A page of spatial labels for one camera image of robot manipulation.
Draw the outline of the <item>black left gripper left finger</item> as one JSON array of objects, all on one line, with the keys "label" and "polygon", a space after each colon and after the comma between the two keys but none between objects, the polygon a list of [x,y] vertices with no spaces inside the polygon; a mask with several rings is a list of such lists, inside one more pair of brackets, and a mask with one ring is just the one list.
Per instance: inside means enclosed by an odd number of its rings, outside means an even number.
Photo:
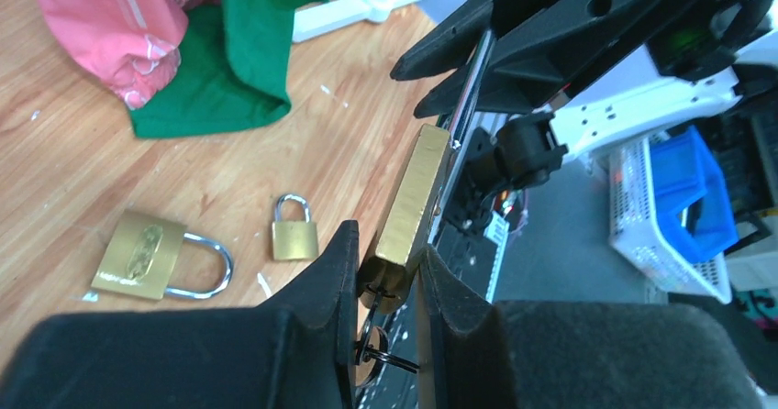
[{"label": "black left gripper left finger", "polygon": [[55,315],[1,376],[4,408],[351,408],[359,226],[252,307]]}]

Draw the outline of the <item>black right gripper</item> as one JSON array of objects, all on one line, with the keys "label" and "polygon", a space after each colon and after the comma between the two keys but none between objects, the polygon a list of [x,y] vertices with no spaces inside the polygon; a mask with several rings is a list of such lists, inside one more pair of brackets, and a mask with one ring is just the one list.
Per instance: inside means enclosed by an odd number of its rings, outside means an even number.
[{"label": "black right gripper", "polygon": [[[766,34],[764,22],[772,2],[581,1],[587,24],[580,42],[493,65],[496,39],[481,82],[477,110],[529,112],[563,89],[569,97],[575,97],[639,49],[647,51],[661,77],[687,82],[703,79],[732,66],[738,50]],[[589,57],[580,55],[589,49],[594,51]],[[444,72],[446,79],[417,104],[415,117],[452,112],[464,83],[467,61],[458,69]]]}]

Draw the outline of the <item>small brass padlock with key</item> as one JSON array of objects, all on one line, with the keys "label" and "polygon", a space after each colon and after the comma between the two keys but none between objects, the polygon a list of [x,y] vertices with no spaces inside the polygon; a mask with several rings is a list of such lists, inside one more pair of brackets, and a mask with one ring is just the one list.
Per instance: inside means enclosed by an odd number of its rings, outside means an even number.
[{"label": "small brass padlock with key", "polygon": [[398,173],[357,273],[358,297],[376,313],[391,314],[409,296],[457,150],[472,123],[495,42],[495,33],[488,28],[467,62],[464,83],[449,124],[446,127],[422,125]]}]

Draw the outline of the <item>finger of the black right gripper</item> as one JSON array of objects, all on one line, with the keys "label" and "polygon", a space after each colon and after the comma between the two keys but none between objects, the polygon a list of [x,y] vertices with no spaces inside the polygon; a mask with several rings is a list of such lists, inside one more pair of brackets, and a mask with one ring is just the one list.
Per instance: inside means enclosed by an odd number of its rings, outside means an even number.
[{"label": "finger of the black right gripper", "polygon": [[410,81],[460,68],[486,30],[492,64],[563,49],[589,57],[634,27],[659,0],[466,0],[403,54],[391,76]]}]

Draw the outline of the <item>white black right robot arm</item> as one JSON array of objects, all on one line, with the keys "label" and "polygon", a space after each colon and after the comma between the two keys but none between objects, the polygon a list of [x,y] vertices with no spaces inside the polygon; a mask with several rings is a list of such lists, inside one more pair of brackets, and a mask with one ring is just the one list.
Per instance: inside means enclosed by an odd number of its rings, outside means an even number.
[{"label": "white black right robot arm", "polygon": [[507,116],[495,143],[471,147],[443,220],[485,231],[497,196],[545,183],[563,164],[694,117],[750,92],[769,65],[773,0],[466,0],[409,49],[397,81],[442,75],[416,117]]}]

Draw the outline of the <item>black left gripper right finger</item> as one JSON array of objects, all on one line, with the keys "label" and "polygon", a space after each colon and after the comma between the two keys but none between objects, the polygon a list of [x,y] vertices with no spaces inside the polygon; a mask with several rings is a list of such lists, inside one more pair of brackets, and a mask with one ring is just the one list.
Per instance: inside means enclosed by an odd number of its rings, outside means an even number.
[{"label": "black left gripper right finger", "polygon": [[760,408],[725,328],[685,304],[488,303],[420,254],[422,408]]}]

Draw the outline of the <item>large brass padlock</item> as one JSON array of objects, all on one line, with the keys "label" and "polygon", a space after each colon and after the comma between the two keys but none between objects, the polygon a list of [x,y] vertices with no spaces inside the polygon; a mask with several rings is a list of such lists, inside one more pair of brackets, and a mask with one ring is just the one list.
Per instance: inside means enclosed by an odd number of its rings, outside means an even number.
[{"label": "large brass padlock", "polygon": [[[282,219],[288,202],[300,205],[302,220]],[[317,224],[312,220],[308,201],[296,193],[285,193],[276,201],[272,222],[272,257],[278,261],[314,260],[319,255]]]}]

